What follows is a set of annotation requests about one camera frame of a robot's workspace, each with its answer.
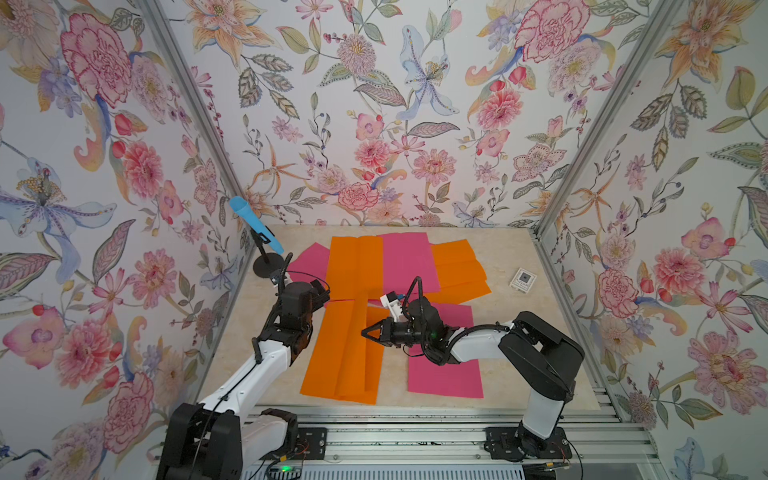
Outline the orange paper sheet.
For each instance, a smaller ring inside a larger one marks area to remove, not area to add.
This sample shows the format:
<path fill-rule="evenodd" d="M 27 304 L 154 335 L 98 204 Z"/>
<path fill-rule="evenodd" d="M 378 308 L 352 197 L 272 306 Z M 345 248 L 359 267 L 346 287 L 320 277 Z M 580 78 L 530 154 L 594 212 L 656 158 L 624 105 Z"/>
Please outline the orange paper sheet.
<path fill-rule="evenodd" d="M 386 309 L 365 300 L 328 303 L 300 393 L 375 404 L 384 347 L 365 339 L 362 331 L 388 315 Z"/>
<path fill-rule="evenodd" d="M 464 304 L 491 293 L 487 275 L 467 240 L 431 246 L 439 290 L 427 293 L 432 303 Z"/>
<path fill-rule="evenodd" d="M 383 294 L 383 239 L 333 237 L 326 281 L 332 300 L 378 299 Z"/>

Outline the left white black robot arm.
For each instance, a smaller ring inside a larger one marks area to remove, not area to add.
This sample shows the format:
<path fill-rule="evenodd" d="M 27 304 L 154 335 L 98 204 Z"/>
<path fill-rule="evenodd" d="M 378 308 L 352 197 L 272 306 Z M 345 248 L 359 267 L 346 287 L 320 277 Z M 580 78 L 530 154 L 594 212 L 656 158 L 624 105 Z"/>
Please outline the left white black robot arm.
<path fill-rule="evenodd" d="M 253 356 L 203 401 L 181 404 L 171 415 L 158 479 L 239 479 L 244 468 L 265 458 L 280 459 L 295 448 L 296 416 L 269 408 L 248 419 L 269 386 L 309 345 L 312 315 L 330 299 L 315 279 L 278 288 Z"/>

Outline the orange paper bottom sheet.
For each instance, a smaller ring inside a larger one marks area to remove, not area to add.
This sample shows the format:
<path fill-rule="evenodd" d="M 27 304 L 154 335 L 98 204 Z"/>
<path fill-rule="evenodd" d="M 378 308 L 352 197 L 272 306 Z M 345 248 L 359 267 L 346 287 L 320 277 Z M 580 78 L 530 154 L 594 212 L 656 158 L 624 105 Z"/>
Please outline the orange paper bottom sheet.
<path fill-rule="evenodd" d="M 365 300 L 328 303 L 300 393 L 375 404 L 384 347 L 365 339 L 362 331 L 388 315 L 386 309 Z"/>

